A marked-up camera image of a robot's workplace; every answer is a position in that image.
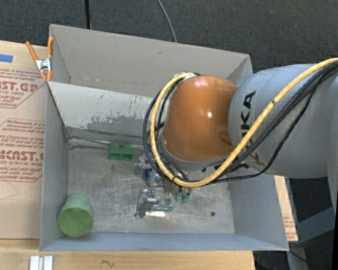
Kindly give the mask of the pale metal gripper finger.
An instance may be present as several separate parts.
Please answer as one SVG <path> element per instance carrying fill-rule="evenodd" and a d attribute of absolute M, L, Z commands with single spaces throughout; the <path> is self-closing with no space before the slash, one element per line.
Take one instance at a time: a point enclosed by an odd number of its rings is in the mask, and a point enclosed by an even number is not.
<path fill-rule="evenodd" d="M 137 201 L 135 217 L 144 218 L 146 213 L 153 208 L 156 202 L 158 202 L 158 199 L 156 198 L 154 189 L 143 189 Z"/>
<path fill-rule="evenodd" d="M 151 170 L 152 166 L 149 163 L 145 162 L 136 162 L 134 167 L 134 173 L 136 175 L 146 175 L 146 171 Z"/>

